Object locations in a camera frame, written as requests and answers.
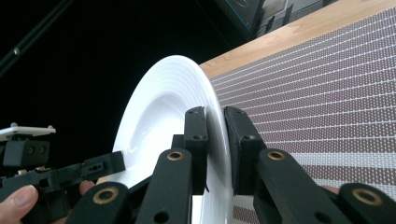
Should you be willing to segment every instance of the wooden table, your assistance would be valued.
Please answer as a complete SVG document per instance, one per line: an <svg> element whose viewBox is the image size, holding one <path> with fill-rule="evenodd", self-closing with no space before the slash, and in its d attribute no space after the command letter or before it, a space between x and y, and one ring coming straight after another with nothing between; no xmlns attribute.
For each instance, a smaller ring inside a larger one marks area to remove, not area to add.
<svg viewBox="0 0 396 224"><path fill-rule="evenodd" d="M392 7L396 7L396 0L338 0L267 35L202 63L201 67L209 77L215 77Z"/></svg>

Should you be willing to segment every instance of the mesh placemat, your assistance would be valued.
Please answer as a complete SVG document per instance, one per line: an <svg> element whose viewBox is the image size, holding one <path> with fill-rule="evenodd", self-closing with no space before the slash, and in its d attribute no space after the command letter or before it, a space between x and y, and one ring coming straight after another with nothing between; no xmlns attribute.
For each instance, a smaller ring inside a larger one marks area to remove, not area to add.
<svg viewBox="0 0 396 224"><path fill-rule="evenodd" d="M370 184L396 200L396 8L211 78L268 147L319 185ZM257 223L251 197L235 223Z"/></svg>

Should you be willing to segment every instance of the human hand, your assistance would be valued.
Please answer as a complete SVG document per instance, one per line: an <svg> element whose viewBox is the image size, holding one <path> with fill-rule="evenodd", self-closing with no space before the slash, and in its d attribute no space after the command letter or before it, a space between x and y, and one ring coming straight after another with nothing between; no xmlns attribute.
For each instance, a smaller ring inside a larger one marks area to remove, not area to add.
<svg viewBox="0 0 396 224"><path fill-rule="evenodd" d="M85 194L94 186L91 181L79 185L79 193ZM0 224L20 224L21 219L29 213L38 200L38 192L32 185L22 187L0 203ZM67 217L56 220L54 224L65 223Z"/></svg>

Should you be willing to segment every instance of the white plate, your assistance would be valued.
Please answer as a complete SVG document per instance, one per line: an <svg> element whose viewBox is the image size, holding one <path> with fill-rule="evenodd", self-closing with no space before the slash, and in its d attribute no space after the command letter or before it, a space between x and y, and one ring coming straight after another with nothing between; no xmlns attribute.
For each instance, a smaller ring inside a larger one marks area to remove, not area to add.
<svg viewBox="0 0 396 224"><path fill-rule="evenodd" d="M127 171L110 181L128 188L152 175L158 156L184 132L187 110L204 106L208 126L207 186L193 197L193 223L228 223L232 218L228 136L218 98L198 64L183 56L155 63L140 80L122 117L113 151L122 151Z"/></svg>

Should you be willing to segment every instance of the white robotic part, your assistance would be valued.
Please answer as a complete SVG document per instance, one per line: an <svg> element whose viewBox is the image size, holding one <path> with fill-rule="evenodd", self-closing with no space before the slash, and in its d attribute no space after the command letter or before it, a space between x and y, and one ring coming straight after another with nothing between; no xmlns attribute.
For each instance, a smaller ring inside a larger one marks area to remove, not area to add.
<svg viewBox="0 0 396 224"><path fill-rule="evenodd" d="M8 138L14 134L39 136L50 133L56 133L56 130L52 126L49 126L48 128L23 127L18 126L16 123L12 123L11 127L0 130L0 142L8 141Z"/></svg>

